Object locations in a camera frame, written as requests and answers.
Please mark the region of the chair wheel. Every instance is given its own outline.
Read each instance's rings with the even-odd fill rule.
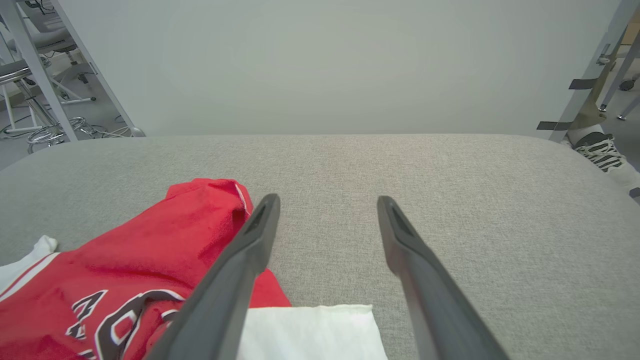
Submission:
[[[620,86],[618,86],[618,88],[622,91],[629,91],[634,88],[635,84],[636,84],[635,80],[624,80],[623,82],[620,83]]]

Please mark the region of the stool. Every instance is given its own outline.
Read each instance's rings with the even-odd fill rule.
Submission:
[[[0,66],[0,85],[15,83],[24,95],[24,100],[43,125],[41,129],[36,130],[27,138],[27,143],[29,144],[28,152],[33,154],[34,145],[52,146],[64,142],[65,132],[62,130],[60,123],[49,114],[29,89],[24,80],[29,75],[31,75],[31,70],[24,60]],[[84,133],[90,138],[94,138],[93,134],[97,133],[82,117],[69,119],[69,122],[75,132]]]

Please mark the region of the red stripe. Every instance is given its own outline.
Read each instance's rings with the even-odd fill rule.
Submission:
[[[22,274],[20,274],[20,276],[18,276],[18,278],[17,278],[16,280],[14,280],[14,281],[11,283],[11,285],[9,285],[9,287],[8,287],[6,290],[4,290],[4,291],[2,292],[2,294],[0,294],[0,297],[3,297],[3,296],[4,296],[4,294],[6,294],[6,292],[7,292],[7,291],[11,290],[11,288],[12,288],[12,287],[14,287],[14,286],[15,286],[15,284],[16,284],[18,281],[20,281],[20,279],[21,279],[21,278],[23,278],[23,277],[24,277],[28,272],[30,272],[34,267],[38,266],[38,264],[39,264],[39,263],[41,263],[41,262],[42,262],[42,260],[44,260],[44,259],[48,258],[48,257],[49,257],[49,256],[51,256],[51,255],[53,255],[53,253],[52,253],[52,254],[49,254],[49,255],[47,255],[47,256],[45,256],[44,258],[42,258],[42,259],[38,260],[35,264],[33,264],[33,265],[29,266],[29,268],[28,268],[25,272],[23,272]]]

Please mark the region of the sock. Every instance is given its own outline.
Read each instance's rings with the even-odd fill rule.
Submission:
[[[597,125],[592,125],[588,127],[583,127],[582,129],[570,129],[569,131],[566,132],[566,135],[569,137],[569,141],[571,142],[571,144],[573,144],[573,146],[576,146],[576,144],[580,140],[582,140],[582,138],[584,138],[585,136],[591,133],[604,134],[604,130],[602,129],[602,126],[597,124]]]

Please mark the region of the red jersey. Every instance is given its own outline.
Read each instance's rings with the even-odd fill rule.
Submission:
[[[142,359],[252,210],[236,181],[196,179],[79,249],[45,256],[0,294],[0,358]],[[266,270],[250,307],[268,306],[291,304]]]

